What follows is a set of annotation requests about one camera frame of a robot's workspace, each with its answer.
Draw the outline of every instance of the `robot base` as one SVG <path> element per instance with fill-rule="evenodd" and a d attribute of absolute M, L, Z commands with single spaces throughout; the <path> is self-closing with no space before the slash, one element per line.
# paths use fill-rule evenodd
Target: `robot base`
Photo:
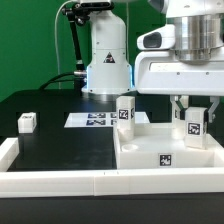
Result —
<path fill-rule="evenodd" d="M 115 101 L 120 96 L 136 96 L 137 91 L 136 89 L 130 89 L 127 92 L 123 93 L 113 93 L 113 94 L 100 94 L 100 93 L 91 93 L 87 91 L 87 89 L 84 87 L 82 89 L 82 96 L 87 99 L 92 100 L 99 100 L 99 101 Z"/>

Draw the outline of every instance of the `white block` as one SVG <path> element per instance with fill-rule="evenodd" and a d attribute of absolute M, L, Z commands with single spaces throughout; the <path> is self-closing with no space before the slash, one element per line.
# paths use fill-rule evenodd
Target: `white block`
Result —
<path fill-rule="evenodd" d="M 135 98 L 121 96 L 117 98 L 117 129 L 121 140 L 130 141 L 134 137 Z"/>
<path fill-rule="evenodd" d="M 7 138 L 0 146 L 0 172 L 6 172 L 18 154 L 18 139 Z"/>
<path fill-rule="evenodd" d="M 206 108 L 190 107 L 185 113 L 185 145 L 205 149 L 207 122 L 204 120 Z"/>
<path fill-rule="evenodd" d="M 33 133 L 36 125 L 36 113 L 23 113 L 18 120 L 19 133 Z"/>

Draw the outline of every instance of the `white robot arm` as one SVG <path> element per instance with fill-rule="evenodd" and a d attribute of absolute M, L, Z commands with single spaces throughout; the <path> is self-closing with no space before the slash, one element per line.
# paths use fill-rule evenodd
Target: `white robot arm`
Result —
<path fill-rule="evenodd" d="M 126 26 L 112 13 L 110 0 L 79 0 L 72 12 L 73 26 L 91 24 L 92 61 L 87 67 L 84 97 L 115 100 L 119 95 L 134 91 L 132 68 L 126 60 Z"/>

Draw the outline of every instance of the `white cube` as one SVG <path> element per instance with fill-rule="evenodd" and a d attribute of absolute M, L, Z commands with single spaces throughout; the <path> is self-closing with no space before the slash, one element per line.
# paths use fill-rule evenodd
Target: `white cube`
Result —
<path fill-rule="evenodd" d="M 187 147 L 204 149 L 206 146 L 207 122 L 205 121 L 206 108 L 190 107 L 186 110 L 185 124 Z"/>
<path fill-rule="evenodd" d="M 122 141 L 130 141 L 134 137 L 135 98 L 121 96 L 117 98 L 117 129 Z"/>
<path fill-rule="evenodd" d="M 33 133 L 36 125 L 36 113 L 23 113 L 18 120 L 19 133 Z"/>

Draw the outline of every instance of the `black cable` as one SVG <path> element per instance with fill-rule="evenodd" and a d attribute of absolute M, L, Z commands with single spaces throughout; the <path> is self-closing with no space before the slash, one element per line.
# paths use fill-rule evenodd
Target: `black cable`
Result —
<path fill-rule="evenodd" d="M 75 79 L 63 79 L 63 80 L 54 80 L 54 81 L 48 81 L 45 84 L 43 84 L 39 90 L 44 90 L 47 86 L 49 86 L 52 83 L 59 83 L 59 82 L 74 82 L 76 79 L 79 78 L 75 78 Z"/>
<path fill-rule="evenodd" d="M 66 77 L 66 76 L 74 76 L 74 72 L 66 72 L 66 73 L 62 73 L 60 75 L 57 75 L 53 78 L 51 78 L 50 80 L 48 80 L 46 83 L 44 83 L 43 85 L 40 86 L 39 90 L 43 90 L 45 89 L 51 82 L 56 81 L 57 79 Z"/>
<path fill-rule="evenodd" d="M 54 80 L 57 80 L 57 79 L 60 79 L 60 78 L 66 77 L 66 76 L 74 76 L 74 72 L 66 72 L 66 73 L 62 73 L 60 75 L 54 76 L 53 78 L 48 80 L 48 82 L 54 81 Z"/>

